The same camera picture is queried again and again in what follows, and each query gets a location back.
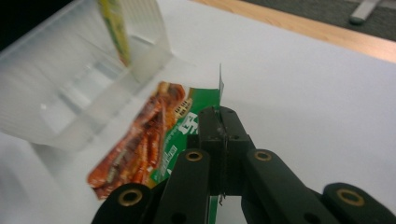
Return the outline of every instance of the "green packet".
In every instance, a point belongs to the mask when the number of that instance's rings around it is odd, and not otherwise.
[[[159,83],[126,134],[89,173],[87,182],[98,199],[123,184],[153,188],[168,178],[177,155],[186,149],[187,136],[198,134],[198,113],[209,106],[219,108],[222,87],[221,81],[218,89]],[[211,223],[217,201],[211,198]]]

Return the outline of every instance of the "translucent plastic bin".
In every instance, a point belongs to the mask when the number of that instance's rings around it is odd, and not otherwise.
[[[80,149],[172,58],[156,1],[121,4],[129,67],[120,63],[94,0],[72,3],[2,52],[2,132]]]

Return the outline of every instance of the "wooden strip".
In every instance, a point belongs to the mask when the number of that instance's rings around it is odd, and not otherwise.
[[[396,42],[238,0],[194,0],[256,21],[396,63]]]

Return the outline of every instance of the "white table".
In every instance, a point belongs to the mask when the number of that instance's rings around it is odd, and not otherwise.
[[[311,189],[365,189],[396,213],[396,64],[185,0],[160,0],[176,58],[80,152],[0,133],[0,223],[89,223],[100,202],[85,178],[160,80],[216,88],[256,147]],[[218,223],[244,223],[228,198]]]

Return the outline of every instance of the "gray floor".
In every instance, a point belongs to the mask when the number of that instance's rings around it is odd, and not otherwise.
[[[384,0],[363,25],[352,25],[349,16],[361,0],[245,0],[294,15],[322,21],[367,35],[396,41],[396,1]]]

